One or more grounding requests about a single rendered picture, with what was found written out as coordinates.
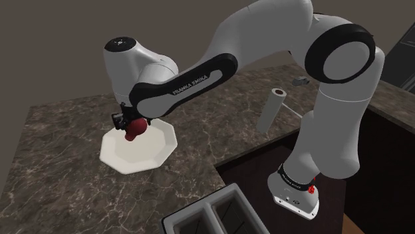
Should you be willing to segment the dark red pear-shaped object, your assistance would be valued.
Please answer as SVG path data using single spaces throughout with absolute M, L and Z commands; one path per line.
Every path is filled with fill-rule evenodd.
M 133 120 L 126 128 L 125 130 L 125 139 L 128 141 L 133 141 L 135 137 L 143 134 L 148 127 L 148 123 L 146 119 L 139 118 L 136 120 Z

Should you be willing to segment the white octagonal plate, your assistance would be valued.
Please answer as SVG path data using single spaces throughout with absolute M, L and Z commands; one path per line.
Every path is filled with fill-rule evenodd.
M 128 175 L 160 167 L 178 143 L 174 127 L 160 119 L 131 142 L 125 132 L 111 129 L 102 137 L 99 159 L 117 172 Z

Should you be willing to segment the grey two-slot toaster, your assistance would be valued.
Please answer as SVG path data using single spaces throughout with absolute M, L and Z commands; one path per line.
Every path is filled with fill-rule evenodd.
M 160 234 L 270 234 L 236 183 L 163 217 Z

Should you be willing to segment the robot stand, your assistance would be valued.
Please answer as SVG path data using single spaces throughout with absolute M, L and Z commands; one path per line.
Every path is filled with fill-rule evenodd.
M 342 234 L 346 181 L 319 174 L 316 185 L 320 207 L 308 221 L 277 205 L 267 187 L 269 174 L 291 153 L 298 130 L 279 136 L 216 167 L 222 180 L 236 183 L 248 199 L 270 234 Z

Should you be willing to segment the grey paper towel roll holder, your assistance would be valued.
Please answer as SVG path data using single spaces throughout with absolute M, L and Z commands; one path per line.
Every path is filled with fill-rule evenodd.
M 287 93 L 281 87 L 271 89 L 267 101 L 262 109 L 261 115 L 257 121 L 256 129 L 260 133 L 264 134 L 268 132 L 282 106 L 294 113 L 297 117 L 303 117 L 284 103 L 286 96 Z

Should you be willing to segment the dark wall appliance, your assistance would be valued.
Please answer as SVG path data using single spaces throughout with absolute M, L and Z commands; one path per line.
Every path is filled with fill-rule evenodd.
M 415 22 L 386 55 L 381 80 L 415 94 Z

